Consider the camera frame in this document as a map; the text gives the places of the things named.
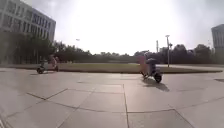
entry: grass lawn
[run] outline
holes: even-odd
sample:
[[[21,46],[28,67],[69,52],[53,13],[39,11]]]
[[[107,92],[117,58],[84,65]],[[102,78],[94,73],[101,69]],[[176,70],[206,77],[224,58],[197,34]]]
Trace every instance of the grass lawn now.
[[[1,65],[1,67],[19,68],[19,69],[36,69],[38,65]],[[200,70],[184,68],[159,67],[161,72],[170,73],[209,73],[221,72],[219,70]],[[66,72],[99,72],[99,73],[139,73],[139,64],[119,64],[119,63],[62,63],[59,64],[60,71]]]

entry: lamp post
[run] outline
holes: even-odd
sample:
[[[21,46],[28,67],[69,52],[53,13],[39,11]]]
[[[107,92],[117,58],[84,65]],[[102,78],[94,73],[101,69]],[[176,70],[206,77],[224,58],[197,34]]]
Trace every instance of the lamp post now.
[[[168,51],[167,51],[167,63],[168,63],[168,68],[170,67],[170,43],[169,43],[169,37],[170,35],[166,35],[166,41],[167,41],[167,48],[168,48]]]

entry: tree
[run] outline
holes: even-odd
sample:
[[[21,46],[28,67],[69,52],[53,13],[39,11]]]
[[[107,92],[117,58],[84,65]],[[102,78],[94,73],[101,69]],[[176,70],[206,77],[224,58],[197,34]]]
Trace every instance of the tree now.
[[[188,62],[188,54],[183,44],[178,44],[171,52],[171,63],[184,64]]]
[[[195,55],[198,59],[200,59],[200,63],[211,63],[211,50],[209,47],[199,44],[194,49]]]

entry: scooter wheel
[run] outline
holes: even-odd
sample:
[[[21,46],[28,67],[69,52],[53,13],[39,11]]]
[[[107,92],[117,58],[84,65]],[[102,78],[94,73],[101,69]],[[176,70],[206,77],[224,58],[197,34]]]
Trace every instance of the scooter wheel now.
[[[44,71],[43,71],[41,68],[37,68],[37,73],[38,73],[38,74],[43,74],[43,72],[44,72]]]
[[[155,74],[154,79],[156,80],[157,83],[160,83],[162,81],[162,76],[159,74]]]

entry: pole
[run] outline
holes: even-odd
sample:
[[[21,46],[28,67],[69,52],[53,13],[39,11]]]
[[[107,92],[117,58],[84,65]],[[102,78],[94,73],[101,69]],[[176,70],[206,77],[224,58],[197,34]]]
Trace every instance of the pole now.
[[[156,51],[157,51],[157,53],[159,52],[159,41],[158,40],[156,41]]]
[[[170,35],[166,35],[166,41],[167,41],[167,47],[168,47],[168,51],[167,51],[167,63],[168,63],[168,68],[170,67],[170,46],[169,46],[169,36],[170,36]]]

